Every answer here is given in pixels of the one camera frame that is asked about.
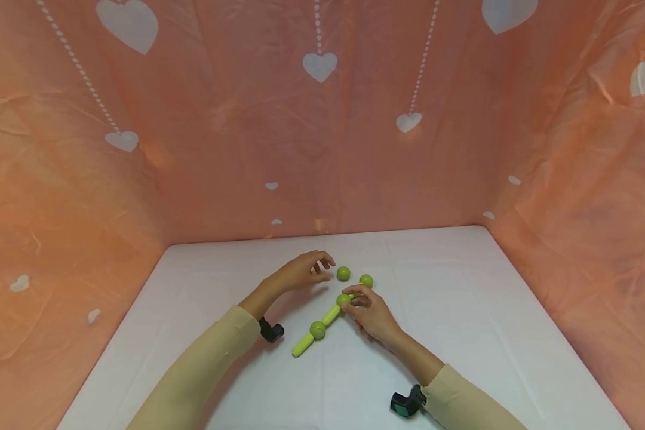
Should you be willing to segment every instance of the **dotted string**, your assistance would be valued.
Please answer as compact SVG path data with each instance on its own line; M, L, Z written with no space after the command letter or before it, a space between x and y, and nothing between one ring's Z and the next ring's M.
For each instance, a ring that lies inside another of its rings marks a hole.
M321 36L321 0L315 0L315 32L318 33L318 55L323 54L323 37Z
M98 104L98 108L100 108L101 112L105 115L105 118L107 118L107 121L110 122L110 126L114 128L114 130L118 134L121 134L119 131L119 127L117 126L117 123L115 123L115 120L108 112L108 109L105 107L105 104L102 103L102 101L100 100L100 96L98 95L96 88L93 86L93 83L91 82L91 78L88 77L86 70L79 62L79 59L76 58L76 55L74 55L72 46L69 45L69 41L65 38L65 34L60 30L60 26L58 26L57 23L55 22L55 18L52 18L52 15L50 14L50 10L48 10L45 7L45 1L36 0L36 4L38 4L41 7L41 12L43 12L43 15L45 15L45 19L48 22L50 22L50 26L55 31L55 35L59 38L60 42L62 42L64 49L66 50L66 53L69 55L70 58L72 58L72 61L74 62L75 67L79 70L79 74L84 80L84 85L88 87L88 90L91 92L93 99Z
M425 42L425 50L423 50L423 59L420 64L420 71L418 71L418 78L416 79L416 88L413 89L413 99L410 101L410 109L408 114L413 113L416 107L416 99L418 98L418 90L420 90L420 83L423 80L423 71L425 70L425 63L428 60L428 50L430 50L430 43L432 40L432 32L435 31L435 20L437 19L437 9L440 7L440 0L435 0L435 8L432 9L432 21L430 22L430 30L428 31L428 40Z

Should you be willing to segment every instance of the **green ball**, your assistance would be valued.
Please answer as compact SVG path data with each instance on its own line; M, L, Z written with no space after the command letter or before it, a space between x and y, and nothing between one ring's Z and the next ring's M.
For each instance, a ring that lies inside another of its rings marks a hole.
M322 321L315 321L311 324L311 334L314 339L324 338L325 327Z
M373 277L371 275L368 275L368 273L362 275L359 281L368 288L373 288Z
M341 282L349 281L350 277L351 277L351 271L349 270L348 267L342 266L337 269L337 279L340 280Z
M342 304L348 303L351 304L351 296L348 294L340 294L337 296L337 306L340 308L342 307Z

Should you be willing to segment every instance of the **beige sleeve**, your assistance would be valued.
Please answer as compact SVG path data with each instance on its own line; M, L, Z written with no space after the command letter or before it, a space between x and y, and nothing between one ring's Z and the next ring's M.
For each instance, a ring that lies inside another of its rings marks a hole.
M230 308L178 357L127 429L190 428L224 372L259 335L260 325L251 314Z
M526 430L495 399L449 365L422 391L427 398L425 410L447 430Z

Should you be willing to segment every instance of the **pink fabric backdrop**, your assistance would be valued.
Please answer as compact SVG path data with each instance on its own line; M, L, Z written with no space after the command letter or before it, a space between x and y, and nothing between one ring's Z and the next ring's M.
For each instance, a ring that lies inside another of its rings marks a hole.
M645 0L0 0L0 429L170 244L471 223L645 429Z

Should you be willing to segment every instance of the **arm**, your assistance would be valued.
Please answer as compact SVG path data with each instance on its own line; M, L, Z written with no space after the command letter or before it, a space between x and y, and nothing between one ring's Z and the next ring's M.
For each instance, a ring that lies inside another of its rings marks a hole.
M362 294L343 310L354 318L363 336L382 342L408 368L423 386L427 398L425 410L445 429L526 430L495 399L405 334L385 301L373 290L356 285L342 293Z
M323 272L318 262L327 269L335 265L323 251L301 254L229 309L170 366L127 430L190 429L224 372L258 339L258 320L277 298L330 280L331 275Z

